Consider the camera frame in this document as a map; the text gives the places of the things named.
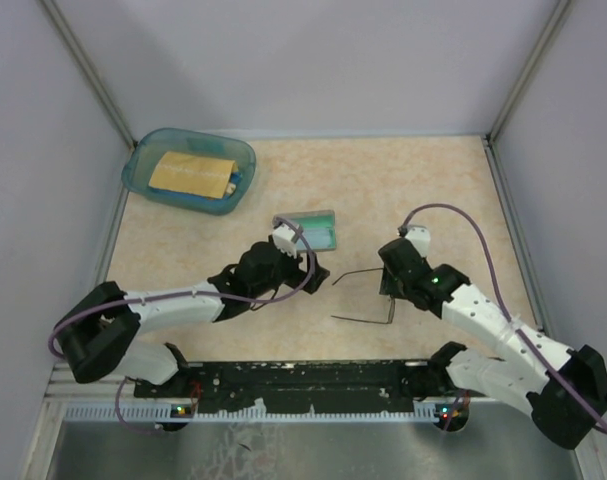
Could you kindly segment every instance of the black wire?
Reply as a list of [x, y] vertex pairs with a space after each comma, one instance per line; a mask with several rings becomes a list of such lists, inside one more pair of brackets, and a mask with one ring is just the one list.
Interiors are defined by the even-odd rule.
[[365, 273], [365, 272], [375, 272], [377, 270], [383, 270], [383, 267], [378, 267], [378, 268], [366, 268], [364, 270], [354, 270], [353, 272], [345, 272], [343, 275], [341, 275], [339, 278], [337, 278], [336, 280], [334, 280], [334, 282], [332, 282], [332, 285], [336, 285], [337, 283], [339, 283], [340, 280], [343, 279], [343, 277], [347, 277], [348, 275], [352, 275], [354, 273]]
[[[340, 280], [342, 280], [344, 277], [347, 277], [348, 275], [353, 275], [355, 273], [376, 272], [378, 270], [383, 270], [383, 267], [365, 268], [363, 270], [354, 270], [352, 272], [345, 272], [339, 278], [334, 280], [334, 282], [332, 282], [332, 285], [336, 285], [337, 283], [339, 283]], [[395, 310], [396, 310], [396, 301], [394, 300], [394, 297], [390, 296], [390, 309], [387, 312], [387, 321], [386, 322], [376, 322], [374, 320], [363, 320], [361, 318], [341, 317], [339, 315], [330, 315], [330, 317], [337, 318], [339, 320], [349, 320], [350, 322], [373, 323], [375, 325], [389, 325], [394, 320]]]
[[[272, 296], [270, 297], [270, 300], [273, 300], [273, 299], [274, 299], [274, 297], [276, 297], [276, 294], [277, 294], [277, 293], [279, 293], [279, 289], [278, 289], [278, 288], [277, 288], [276, 290], [274, 290], [274, 293], [273, 293], [273, 294], [272, 294]], [[253, 304], [253, 305], [250, 307], [250, 311], [251, 311], [251, 312], [257, 312], [257, 311], [259, 311], [260, 309], [262, 309], [262, 308], [263, 308], [265, 305], [269, 305], [269, 304], [268, 304], [268, 303], [262, 303], [261, 305], [259, 305], [259, 306], [257, 307], [257, 306], [256, 306], [256, 303], [255, 303], [255, 304]]]
[[390, 296], [390, 309], [387, 312], [387, 321], [386, 322], [376, 322], [374, 320], [363, 320], [361, 318], [351, 318], [351, 317], [341, 317], [339, 315], [330, 315], [332, 318], [338, 318], [339, 320], [349, 320], [350, 322], [359, 322], [359, 323], [373, 323], [375, 325], [390, 325], [394, 320], [394, 312], [396, 311], [396, 300], [394, 297]]

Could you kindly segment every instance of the silver metal panel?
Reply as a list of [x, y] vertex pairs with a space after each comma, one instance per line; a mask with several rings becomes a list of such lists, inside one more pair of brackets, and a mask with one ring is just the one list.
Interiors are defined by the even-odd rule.
[[554, 3], [58, 0], [137, 138], [486, 133]]
[[521, 413], [472, 405], [444, 434], [422, 423], [204, 423], [165, 438], [116, 423], [64, 423], [50, 480], [456, 479], [571, 480], [573, 455]]
[[607, 363], [607, 0], [576, 2], [495, 147], [555, 337]]

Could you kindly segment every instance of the metal frame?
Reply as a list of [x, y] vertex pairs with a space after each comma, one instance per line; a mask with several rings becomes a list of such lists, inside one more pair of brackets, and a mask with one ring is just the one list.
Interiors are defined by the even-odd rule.
[[570, 10], [572, 9], [574, 3], [574, 0], [559, 0], [556, 3], [556, 6], [554, 7], [552, 14], [550, 15], [550, 18], [548, 19], [547, 23], [545, 24], [545, 27], [543, 28], [543, 31], [541, 32], [541, 35], [539, 36], [536, 44], [534, 45], [534, 48], [532, 49], [530, 55], [525, 61], [525, 65], [523, 66], [521, 73], [519, 73], [516, 82], [512, 86], [507, 100], [499, 111], [496, 120], [494, 120], [492, 129], [488, 134], [488, 140], [490, 145], [494, 144], [503, 132], [503, 129], [507, 125], [507, 122], [510, 120], [512, 113], [514, 112], [514, 110], [519, 104], [519, 101], [525, 94], [527, 87], [536, 75], [536, 72], [538, 71], [538, 68], [541, 65], [543, 57], [548, 52], [548, 50], [554, 43], [554, 40], [556, 39], [558, 33], [563, 28], [563, 24], [569, 16]]
[[88, 82], [90, 90], [94, 93], [97, 101], [103, 107], [103, 110], [114, 125], [114, 128], [119, 132], [123, 141], [129, 146], [134, 147], [136, 140], [132, 135], [130, 127], [123, 116], [123, 113], [118, 108], [114, 96], [110, 93], [107, 85], [101, 80], [94, 63], [83, 45], [75, 35], [69, 22], [63, 15], [60, 7], [55, 0], [37, 0], [43, 8], [45, 15], [50, 20], [52, 26], [59, 34], [63, 44], [67, 47], [72, 55], [72, 59], [76, 66], [79, 67], [81, 75]]
[[[73, 61], [79, 67], [81, 74], [94, 92], [97, 101], [107, 113], [123, 141], [128, 146], [134, 147], [136, 140], [131, 133], [125, 117], [119, 110], [107, 86], [98, 75], [94, 64], [72, 31], [58, 4], [55, 0], [37, 1], [41, 4], [53, 27], [59, 33], [63, 43], [70, 51]], [[496, 151], [496, 142], [504, 131], [513, 112], [518, 107], [520, 99], [526, 93], [527, 87], [535, 77], [545, 54], [549, 51], [553, 41], [560, 32], [574, 3], [574, 0], [559, 0], [557, 2], [535, 47], [512, 87], [505, 104], [494, 121], [491, 131], [483, 140], [490, 171], [499, 196], [501, 208], [505, 215], [508, 232], [521, 269], [523, 282], [532, 305], [535, 320], [551, 337], [554, 337], [553, 322], [549, 319], [543, 294], [536, 277], [536, 269], [528, 252], [523, 229], [518, 219], [505, 172]], [[95, 284], [100, 283], [107, 276], [126, 200], [127, 190], [121, 186], [115, 209], [112, 213], [112, 221], [105, 238], [102, 255], [94, 271], [93, 280]], [[57, 364], [54, 367], [21, 478], [37, 480], [47, 477], [60, 426], [69, 402], [81, 399], [111, 400], [116, 393], [121, 378], [111, 375], [101, 382], [91, 385], [78, 385], [72, 380], [67, 365]], [[133, 386], [126, 386], [123, 398], [131, 399], [132, 397]], [[584, 478], [607, 480], [607, 445], [601, 435], [596, 433], [590, 434], [575, 450], [575, 454], [577, 469], [580, 470]]]

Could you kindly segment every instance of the white wall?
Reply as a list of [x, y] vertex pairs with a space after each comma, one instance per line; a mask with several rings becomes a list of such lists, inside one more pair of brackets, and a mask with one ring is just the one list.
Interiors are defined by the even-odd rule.
[[17, 478], [127, 158], [35, 1], [0, 0], [0, 479]]
[[499, 153], [555, 331], [607, 362], [607, 0], [576, 2]]
[[140, 138], [486, 133], [554, 0], [58, 0]]

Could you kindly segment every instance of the black metal base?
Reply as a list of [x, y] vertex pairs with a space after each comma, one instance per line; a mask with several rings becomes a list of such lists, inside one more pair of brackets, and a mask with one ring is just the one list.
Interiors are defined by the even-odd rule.
[[200, 413], [234, 412], [258, 399], [267, 413], [301, 414], [312, 406], [315, 413], [379, 413], [412, 412], [415, 399], [453, 391], [432, 360], [207, 362], [182, 368], [163, 385], [139, 381], [134, 396], [195, 398], [198, 392]]

